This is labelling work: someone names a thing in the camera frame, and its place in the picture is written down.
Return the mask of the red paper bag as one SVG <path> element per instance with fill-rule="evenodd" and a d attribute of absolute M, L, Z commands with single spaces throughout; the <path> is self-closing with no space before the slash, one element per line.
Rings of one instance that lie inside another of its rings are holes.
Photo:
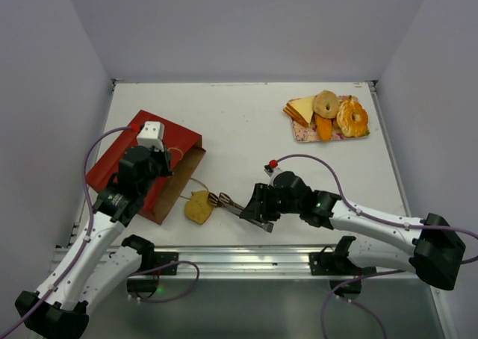
<path fill-rule="evenodd" d="M 155 177 L 152 149 L 137 143 L 147 121 L 164 124 L 164 148 L 173 156 L 170 177 Z M 89 203 L 88 214 L 103 213 L 124 226 L 137 214 L 162 224 L 204 155 L 201 134 L 139 111 L 86 176 L 87 184 L 98 194 L 96 201 Z"/>

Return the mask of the fake orange bread loaf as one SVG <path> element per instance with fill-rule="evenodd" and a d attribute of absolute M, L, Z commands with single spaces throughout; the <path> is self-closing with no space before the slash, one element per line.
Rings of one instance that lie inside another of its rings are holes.
<path fill-rule="evenodd" d="M 319 139 L 323 142 L 330 141 L 333 130 L 331 119 L 324 118 L 317 113 L 314 115 L 314 118 L 317 125 L 317 135 Z"/>

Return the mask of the fake triangle sandwich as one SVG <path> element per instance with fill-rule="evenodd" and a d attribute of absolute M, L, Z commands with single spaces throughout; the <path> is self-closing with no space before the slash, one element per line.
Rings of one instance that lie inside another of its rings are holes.
<path fill-rule="evenodd" d="M 307 128 L 310 126 L 314 116 L 313 101 L 314 96 L 292 99 L 283 108 L 283 112 L 293 121 Z"/>

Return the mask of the fake plain bagel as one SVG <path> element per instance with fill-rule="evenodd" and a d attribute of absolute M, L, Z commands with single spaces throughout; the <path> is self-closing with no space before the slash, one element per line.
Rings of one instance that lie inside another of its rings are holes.
<path fill-rule="evenodd" d="M 313 111 L 326 119 L 333 119 L 337 116 L 340 107 L 338 96 L 329 90 L 318 93 L 312 102 Z"/>

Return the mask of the fake glazed ring pastry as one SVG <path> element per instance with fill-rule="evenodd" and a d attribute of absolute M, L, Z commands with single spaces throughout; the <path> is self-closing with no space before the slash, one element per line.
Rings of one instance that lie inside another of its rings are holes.
<path fill-rule="evenodd" d="M 336 120 L 345 137 L 364 137 L 369 132 L 368 113 L 352 96 L 341 102 Z"/>

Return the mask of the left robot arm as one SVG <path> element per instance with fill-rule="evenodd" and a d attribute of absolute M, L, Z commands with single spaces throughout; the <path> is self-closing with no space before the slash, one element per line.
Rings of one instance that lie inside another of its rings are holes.
<path fill-rule="evenodd" d="M 15 301 L 21 322 L 44 338 L 79 338 L 95 305 L 132 273 L 148 273 L 155 265 L 152 242 L 131 235 L 104 264 L 112 242 L 143 207 L 158 178 L 171 176 L 172 155 L 157 146 L 134 146 L 95 202 L 90 219 L 68 253 L 33 292 Z"/>

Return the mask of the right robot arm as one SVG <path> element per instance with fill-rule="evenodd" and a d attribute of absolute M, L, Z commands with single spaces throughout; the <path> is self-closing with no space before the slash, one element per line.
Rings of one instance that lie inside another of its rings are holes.
<path fill-rule="evenodd" d="M 330 273 L 352 275 L 381 267 L 413 273 L 442 290 L 455 287 L 465 244 L 439 215 L 420 219 L 360 208 L 338 194 L 313 190 L 286 171 L 272 175 L 269 184 L 257 183 L 239 217 L 269 225 L 283 214 L 346 232 L 332 252 L 317 258 Z"/>

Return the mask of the floral rectangular tray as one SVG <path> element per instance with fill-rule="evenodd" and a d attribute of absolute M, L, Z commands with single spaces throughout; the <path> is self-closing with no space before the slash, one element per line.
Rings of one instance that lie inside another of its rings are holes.
<path fill-rule="evenodd" d="M 339 98 L 340 104 L 343 100 L 347 99 L 348 97 L 350 96 L 339 96 L 338 98 Z M 345 137 L 338 126 L 336 117 L 331 119 L 331 121 L 332 121 L 333 130 L 332 130 L 332 138 L 330 141 L 362 138 L 362 137 Z M 293 131 L 294 137 L 298 142 L 300 143 L 322 142 L 317 135 L 317 125 L 316 125 L 314 116 L 312 118 L 310 126 L 307 128 L 301 126 L 299 123 L 293 121 L 292 119 L 291 119 L 291 124 L 292 124 L 292 131 Z"/>

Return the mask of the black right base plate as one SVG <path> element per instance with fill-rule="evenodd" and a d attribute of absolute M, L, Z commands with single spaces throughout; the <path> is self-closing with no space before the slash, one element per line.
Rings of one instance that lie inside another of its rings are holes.
<path fill-rule="evenodd" d="M 360 268 L 347 257 L 348 251 L 327 246 L 320 252 L 308 254 L 308 264 L 313 276 L 362 276 L 377 273 L 375 267 Z"/>

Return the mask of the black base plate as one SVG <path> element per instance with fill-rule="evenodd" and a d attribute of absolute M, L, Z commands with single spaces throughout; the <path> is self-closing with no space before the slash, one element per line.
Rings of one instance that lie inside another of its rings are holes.
<path fill-rule="evenodd" d="M 152 260 L 152 269 L 166 266 L 172 262 L 177 262 L 179 254 L 177 252 L 154 252 Z M 174 264 L 165 267 L 162 270 L 152 272 L 153 276 L 175 276 L 177 274 L 178 265 Z"/>
<path fill-rule="evenodd" d="M 327 246 L 320 252 L 308 254 L 308 264 L 313 276 L 362 276 L 377 273 L 375 267 L 360 268 L 347 257 L 348 251 Z"/>

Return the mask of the aluminium frame rail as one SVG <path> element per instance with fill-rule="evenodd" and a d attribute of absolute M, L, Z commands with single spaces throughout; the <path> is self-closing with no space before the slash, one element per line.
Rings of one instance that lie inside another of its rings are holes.
<path fill-rule="evenodd" d="M 157 246 L 156 252 L 175 252 L 181 261 L 199 267 L 202 280 L 233 279 L 348 279 L 349 276 L 314 276 L 308 255 L 316 246 Z"/>

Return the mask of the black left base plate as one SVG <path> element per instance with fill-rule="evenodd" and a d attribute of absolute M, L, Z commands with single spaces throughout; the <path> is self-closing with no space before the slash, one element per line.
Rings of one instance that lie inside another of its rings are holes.
<path fill-rule="evenodd" d="M 177 262 L 179 254 L 177 252 L 154 252 L 152 260 L 152 269 L 166 266 L 172 262 Z M 153 276 L 175 276 L 177 274 L 178 265 L 174 264 L 165 267 L 162 270 L 152 272 Z"/>

